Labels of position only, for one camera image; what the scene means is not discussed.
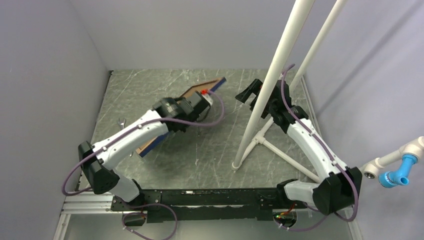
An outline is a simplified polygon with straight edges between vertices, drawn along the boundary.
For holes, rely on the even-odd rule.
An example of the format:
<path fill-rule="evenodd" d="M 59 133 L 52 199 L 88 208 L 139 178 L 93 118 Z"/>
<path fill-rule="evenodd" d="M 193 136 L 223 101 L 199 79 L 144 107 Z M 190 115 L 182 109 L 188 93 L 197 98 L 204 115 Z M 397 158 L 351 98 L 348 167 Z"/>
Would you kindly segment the blue wooden picture frame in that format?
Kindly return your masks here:
<path fill-rule="evenodd" d="M 211 81 L 195 84 L 188 88 L 179 97 L 165 97 L 153 104 L 152 110 L 157 111 L 160 118 L 177 118 L 190 122 L 200 121 L 201 114 L 212 106 L 212 100 L 207 101 L 208 91 L 216 91 L 226 82 L 225 77 L 216 78 Z M 160 142 L 162 142 L 171 132 L 185 132 L 188 125 L 169 122 L 171 131 L 152 138 L 147 143 L 136 149 L 140 157 L 144 157 Z"/>

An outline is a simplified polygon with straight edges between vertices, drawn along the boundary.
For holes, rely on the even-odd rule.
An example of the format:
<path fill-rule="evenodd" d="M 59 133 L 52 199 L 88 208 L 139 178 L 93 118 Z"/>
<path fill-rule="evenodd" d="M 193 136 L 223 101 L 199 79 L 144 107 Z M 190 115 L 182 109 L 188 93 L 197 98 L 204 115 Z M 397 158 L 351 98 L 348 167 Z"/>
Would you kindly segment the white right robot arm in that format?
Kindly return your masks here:
<path fill-rule="evenodd" d="M 255 145 L 262 144 L 312 180 L 303 182 L 289 179 L 279 183 L 275 202 L 282 208 L 305 204 L 325 216 L 337 214 L 347 207 L 355 208 L 361 189 L 361 171 L 357 167 L 349 167 L 329 148 L 305 110 L 292 104 L 289 85 L 284 80 L 278 80 L 272 90 L 261 117 L 265 118 L 267 115 L 271 118 L 248 144 L 241 161 L 247 158 Z M 273 124 L 297 143 L 316 173 L 307 170 L 263 138 Z"/>

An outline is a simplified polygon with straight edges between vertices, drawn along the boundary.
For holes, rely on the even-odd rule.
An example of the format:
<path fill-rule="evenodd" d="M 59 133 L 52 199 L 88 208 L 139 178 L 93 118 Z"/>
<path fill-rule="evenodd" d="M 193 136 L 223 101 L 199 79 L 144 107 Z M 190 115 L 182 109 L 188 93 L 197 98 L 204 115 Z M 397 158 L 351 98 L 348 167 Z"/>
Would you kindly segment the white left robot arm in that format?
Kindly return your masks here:
<path fill-rule="evenodd" d="M 118 164 L 157 137 L 169 132 L 184 132 L 188 125 L 182 122 L 195 122 L 212 104 L 213 99 L 207 93 L 198 91 L 189 97 L 162 98 L 138 120 L 111 137 L 94 144 L 80 144 L 80 158 L 88 158 L 81 168 L 92 191 L 97 195 L 112 193 L 129 209 L 139 209 L 144 203 L 141 187 L 135 180 L 120 174 L 116 169 Z"/>

